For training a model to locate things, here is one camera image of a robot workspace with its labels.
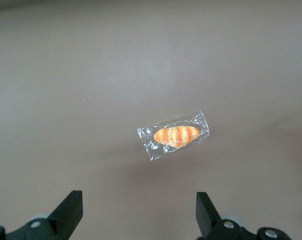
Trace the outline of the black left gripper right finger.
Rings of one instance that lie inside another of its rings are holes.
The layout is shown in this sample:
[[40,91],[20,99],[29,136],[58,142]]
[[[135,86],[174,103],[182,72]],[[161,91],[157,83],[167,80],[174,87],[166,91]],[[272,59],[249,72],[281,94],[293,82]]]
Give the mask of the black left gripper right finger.
[[262,227],[254,234],[234,218],[222,218],[206,192],[196,194],[196,220],[201,232],[200,240],[290,239],[285,232],[276,228]]

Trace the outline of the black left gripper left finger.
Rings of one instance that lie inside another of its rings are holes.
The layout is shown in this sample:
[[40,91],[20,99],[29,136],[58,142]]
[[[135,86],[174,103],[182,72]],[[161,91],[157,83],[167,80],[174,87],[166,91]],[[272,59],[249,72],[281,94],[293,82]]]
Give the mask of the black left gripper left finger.
[[82,219],[82,191],[71,191],[50,213],[40,214],[7,233],[0,226],[0,240],[68,240]]

